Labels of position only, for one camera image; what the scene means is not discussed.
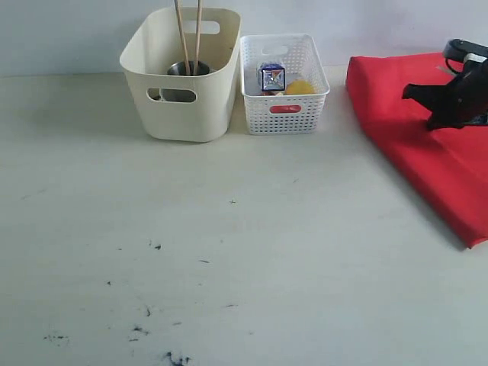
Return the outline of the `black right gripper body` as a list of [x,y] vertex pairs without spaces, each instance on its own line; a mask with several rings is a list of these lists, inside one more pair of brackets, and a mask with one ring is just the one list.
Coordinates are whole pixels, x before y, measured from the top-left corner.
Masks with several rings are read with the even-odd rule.
[[448,126],[487,125],[487,59],[466,61],[446,88]]

